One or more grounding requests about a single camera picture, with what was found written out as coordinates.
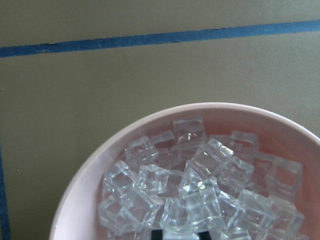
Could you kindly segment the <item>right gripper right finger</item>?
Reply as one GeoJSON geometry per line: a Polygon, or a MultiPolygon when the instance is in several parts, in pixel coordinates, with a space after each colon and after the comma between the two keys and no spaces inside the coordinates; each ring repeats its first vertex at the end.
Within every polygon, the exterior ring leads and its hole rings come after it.
{"type": "Polygon", "coordinates": [[[211,235],[209,231],[199,232],[198,236],[200,240],[211,240],[211,235]]]}

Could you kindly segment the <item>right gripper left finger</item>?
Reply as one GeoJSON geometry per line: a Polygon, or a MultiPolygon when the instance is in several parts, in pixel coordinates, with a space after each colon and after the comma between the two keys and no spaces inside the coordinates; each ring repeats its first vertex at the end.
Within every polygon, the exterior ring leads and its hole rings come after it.
{"type": "Polygon", "coordinates": [[[162,230],[152,230],[151,231],[151,240],[163,240],[163,231],[162,230]]]}

